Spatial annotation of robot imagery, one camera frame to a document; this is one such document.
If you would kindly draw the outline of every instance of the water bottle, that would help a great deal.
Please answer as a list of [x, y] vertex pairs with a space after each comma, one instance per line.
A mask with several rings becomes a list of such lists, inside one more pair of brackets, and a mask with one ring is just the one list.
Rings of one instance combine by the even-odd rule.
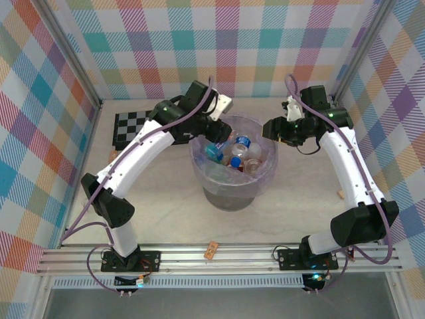
[[259, 143], [251, 143], [248, 148], [248, 158], [259, 160], [261, 157], [261, 146]]
[[221, 164], [224, 166], [227, 166], [229, 163], [230, 163], [230, 156], [224, 155], [223, 158], [221, 159]]
[[221, 161], [223, 160], [223, 153], [220, 153], [218, 156], [212, 159], [212, 161], [215, 161], [217, 164], [221, 164]]
[[237, 137], [237, 133], [236, 131], [232, 131], [232, 133], [230, 133], [227, 141], [223, 142], [223, 143], [209, 143], [206, 147], [205, 147], [205, 153], [208, 156], [208, 158], [210, 158], [211, 160], [215, 161], [215, 159], [220, 155], [223, 154], [223, 152], [230, 146], [232, 145], [233, 141], [235, 141], [236, 137]]
[[230, 159], [230, 166], [234, 169], [237, 169], [238, 171], [244, 171], [242, 160], [237, 156], [234, 156]]
[[238, 136], [232, 146], [232, 155], [244, 160], [248, 156], [251, 141], [246, 136]]
[[257, 174], [258, 168], [261, 165], [261, 161], [255, 158], [249, 159], [244, 163], [244, 172], [255, 176]]

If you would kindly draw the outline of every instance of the colorful plaid wall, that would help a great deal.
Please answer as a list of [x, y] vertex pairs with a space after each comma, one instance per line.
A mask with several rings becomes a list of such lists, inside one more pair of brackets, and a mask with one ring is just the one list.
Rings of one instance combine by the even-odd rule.
[[347, 72], [347, 69], [348, 69], [351, 61], [353, 60], [353, 57], [356, 55], [360, 44], [362, 43], [363, 39], [367, 35], [367, 29], [369, 28], [370, 24], [372, 23], [373, 18], [375, 16], [375, 14], [377, 13], [378, 8], [379, 8], [380, 4], [382, 3], [382, 1], [383, 0], [374, 0], [373, 1], [373, 4], [372, 4], [370, 10], [367, 13], [366, 19], [363, 21], [363, 24], [361, 25], [359, 33], [357, 33], [357, 36], [356, 36], [353, 44], [351, 45], [350, 51], [349, 51], [347, 57], [345, 58], [345, 61], [344, 61], [343, 65], [341, 66], [341, 69], [338, 72], [338, 76], [337, 76], [335, 83], [333, 84], [331, 94], [335, 93], [335, 91], [338, 89], [338, 86], [340, 85], [343, 77], [345, 76], [345, 73]]
[[100, 95], [115, 99], [175, 96], [210, 74], [229, 96], [281, 96], [288, 72], [301, 87], [328, 82], [331, 89], [374, 6], [373, 0], [49, 2]]
[[70, 205], [95, 108], [29, 0], [0, 1], [0, 318], [22, 318]]
[[393, 237], [405, 248], [407, 278], [425, 313], [424, 17], [425, 1], [398, 1], [343, 104], [375, 181], [400, 207]]

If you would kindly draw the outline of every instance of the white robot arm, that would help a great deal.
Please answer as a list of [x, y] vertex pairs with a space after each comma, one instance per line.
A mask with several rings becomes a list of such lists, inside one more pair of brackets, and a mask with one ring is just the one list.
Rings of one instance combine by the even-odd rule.
[[[398, 206], [395, 201], [386, 201], [373, 181], [360, 154], [348, 111], [331, 108], [323, 86], [301, 90], [300, 98], [315, 114], [304, 108], [302, 117], [299, 111], [301, 106], [296, 105], [290, 96], [287, 102], [282, 103], [288, 109], [288, 117], [268, 121], [263, 126], [262, 135], [293, 147], [303, 145], [307, 138], [315, 138], [317, 150], [321, 147], [325, 149], [337, 173], [345, 196], [346, 212], [334, 217], [324, 232], [304, 237], [299, 246], [299, 255], [294, 257], [294, 263], [299, 261], [305, 268], [315, 268], [323, 266], [330, 252], [341, 247], [384, 238], [386, 229], [376, 204], [381, 206], [389, 226], [398, 215]], [[352, 149], [347, 147], [346, 141], [352, 145]]]
[[[139, 258], [139, 247], [131, 224], [134, 207], [125, 200], [130, 187], [149, 163], [184, 133], [193, 136], [202, 134], [212, 142], [227, 140], [231, 127], [219, 120], [219, 117], [230, 110], [232, 100], [218, 94], [216, 90], [211, 90], [201, 112], [166, 132], [158, 131], [142, 143], [140, 139], [189, 113], [205, 92], [206, 86], [194, 81], [186, 95], [158, 103], [141, 131], [109, 166], [99, 171], [96, 176], [88, 173], [82, 178], [82, 186], [88, 197], [108, 178], [93, 206], [97, 214], [105, 219], [114, 240], [114, 253], [127, 268], [131, 268]], [[119, 164], [110, 175], [111, 167], [116, 163]]]

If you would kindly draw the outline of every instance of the checkered board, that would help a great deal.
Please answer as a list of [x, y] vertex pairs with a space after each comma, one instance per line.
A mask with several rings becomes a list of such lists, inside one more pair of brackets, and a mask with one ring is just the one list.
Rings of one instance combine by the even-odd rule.
[[[146, 116], [151, 111], [139, 111], [115, 114], [114, 137], [112, 145], [115, 150], [122, 151], [135, 138], [145, 124]], [[181, 136], [173, 145], [186, 144], [189, 142], [189, 135]]]

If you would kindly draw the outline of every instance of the transparent container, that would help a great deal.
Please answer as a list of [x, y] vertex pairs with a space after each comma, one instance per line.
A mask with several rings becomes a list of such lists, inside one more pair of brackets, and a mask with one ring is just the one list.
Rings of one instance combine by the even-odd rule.
[[204, 149], [209, 141], [203, 136], [189, 142], [191, 160], [208, 201], [224, 211], [238, 211], [249, 206], [256, 196], [267, 190], [278, 165], [278, 148], [276, 142], [261, 136], [262, 124], [259, 120], [243, 115], [223, 116], [222, 120], [240, 135], [249, 135], [251, 142], [260, 145], [262, 165], [256, 175], [241, 173], [208, 160]]

